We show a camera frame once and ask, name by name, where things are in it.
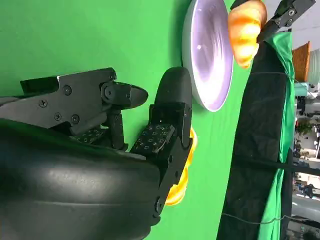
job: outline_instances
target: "metal screw head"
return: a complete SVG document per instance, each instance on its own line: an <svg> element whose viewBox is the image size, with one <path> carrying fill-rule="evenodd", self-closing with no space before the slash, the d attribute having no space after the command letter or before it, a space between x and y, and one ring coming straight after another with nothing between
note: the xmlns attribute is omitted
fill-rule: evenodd
<svg viewBox="0 0 320 240"><path fill-rule="evenodd" d="M60 113L60 112L56 112L56 113L54 114L54 120L60 121L61 118L62 118L62 116L61 116L61 113Z"/></svg>
<svg viewBox="0 0 320 240"><path fill-rule="evenodd" d="M164 206L165 206L165 201L162 198L158 197L156 204L155 204L155 211L157 213L161 213Z"/></svg>
<svg viewBox="0 0 320 240"><path fill-rule="evenodd" d="M111 100L114 98L114 92L113 92L113 88L111 87L106 87L104 89L104 96L106 97L106 99Z"/></svg>
<svg viewBox="0 0 320 240"><path fill-rule="evenodd" d="M71 87L68 86L68 85L65 85L65 86L63 87L63 93L64 93L64 95L69 96L69 95L72 93Z"/></svg>
<svg viewBox="0 0 320 240"><path fill-rule="evenodd" d="M294 9L289 10L288 14L289 16L295 15L296 11Z"/></svg>
<svg viewBox="0 0 320 240"><path fill-rule="evenodd" d="M45 108L47 105L48 105L47 100L41 99L41 100L39 101L39 106L40 106L41 108Z"/></svg>
<svg viewBox="0 0 320 240"><path fill-rule="evenodd" d="M72 116L71 120L72 120L72 122L73 122L74 124L77 124L77 123L79 123L79 121L80 121L80 117L75 114L75 115Z"/></svg>

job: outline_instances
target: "white plate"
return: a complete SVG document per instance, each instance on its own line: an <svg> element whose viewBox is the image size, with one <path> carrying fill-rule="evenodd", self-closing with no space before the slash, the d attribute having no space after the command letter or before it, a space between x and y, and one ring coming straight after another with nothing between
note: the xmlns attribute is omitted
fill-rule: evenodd
<svg viewBox="0 0 320 240"><path fill-rule="evenodd" d="M231 85L233 53L224 0L193 0L184 20L182 61L192 94L211 112L225 103Z"/></svg>

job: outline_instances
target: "wire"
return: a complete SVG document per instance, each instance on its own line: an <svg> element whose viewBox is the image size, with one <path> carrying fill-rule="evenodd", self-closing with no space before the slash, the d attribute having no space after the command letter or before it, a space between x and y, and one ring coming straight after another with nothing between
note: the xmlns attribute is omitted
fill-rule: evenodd
<svg viewBox="0 0 320 240"><path fill-rule="evenodd" d="M299 82L297 79L295 79L294 77L290 77L288 74L286 74L286 73L284 73L284 72L278 72L278 71L273 71L273 72L266 71L266 72L263 72L263 71L261 71L261 72L253 72L253 73L251 73L250 75L257 75L257 74L282 74L282 75L286 75L286 76L289 77L289 78L292 78L296 83L301 84L301 82ZM307 90L307 92L308 92L315 100L319 101L319 99L315 98L308 90ZM275 218L273 218L273 219L270 220L270 221L255 222L255 221L244 220L244 219L242 219L242 218L240 218L240 217L237 217L237 216L234 216L234 215L231 215L231 214L228 214L228 213L224 213L224 212L223 212L221 215L227 216L227 217L230 217L230 218L234 218L234 219L237 219L237 220L239 220L239 221L241 221L241 222L244 222L244 223L246 223L246 224L252 224L252 225L272 224L272 223L274 223L275 221L281 221L281 220L283 220L284 218L291 219L291 220L295 220L295 221L301 221L301 222L303 222L303 221L306 220L305 218L295 218L295 217L283 215L281 218L275 217Z"/></svg>
<svg viewBox="0 0 320 240"><path fill-rule="evenodd" d="M281 221L283 220L284 218L287 218L287 219L291 219L291 220L296 220L296 221L305 221L306 219L305 218L294 218L294 217L291 217L291 216L287 216L287 215L283 215L281 218L273 218L272 220L270 221L262 221L262 222L255 222L255 221L247 221L247 220L244 220L240 217L237 217L237 216L234 216L234 215L231 215L231 214L228 214L228 213L222 213L221 215L224 215L224 216L227 216L227 217L231 217L231 218L234 218L234 219L237 219L241 222L244 222L246 224L253 224L253 225L265 225L265 224L272 224L273 222L275 221Z"/></svg>

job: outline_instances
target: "green backdrop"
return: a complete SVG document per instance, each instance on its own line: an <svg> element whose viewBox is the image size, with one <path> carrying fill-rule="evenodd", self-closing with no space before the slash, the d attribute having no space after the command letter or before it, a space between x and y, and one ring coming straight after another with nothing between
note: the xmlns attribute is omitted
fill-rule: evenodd
<svg viewBox="0 0 320 240"><path fill-rule="evenodd" d="M229 9L233 0L225 0ZM0 3L0 93L20 94L19 81L113 67L119 82L146 89L143 106L123 111L133 143L148 120L162 74L181 66L190 0L4 0ZM234 65L223 108L193 104L198 147L186 196L166 207L147 239L215 239L229 177L234 136L249 70Z"/></svg>

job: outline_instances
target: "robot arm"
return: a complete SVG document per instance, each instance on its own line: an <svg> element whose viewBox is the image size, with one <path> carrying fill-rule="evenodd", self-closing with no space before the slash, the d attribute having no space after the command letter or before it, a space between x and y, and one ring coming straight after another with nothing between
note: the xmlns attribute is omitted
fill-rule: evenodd
<svg viewBox="0 0 320 240"><path fill-rule="evenodd" d="M191 78L166 71L130 152L121 110L148 94L115 78L28 80L0 98L0 239L141 240L160 221L192 147Z"/></svg>

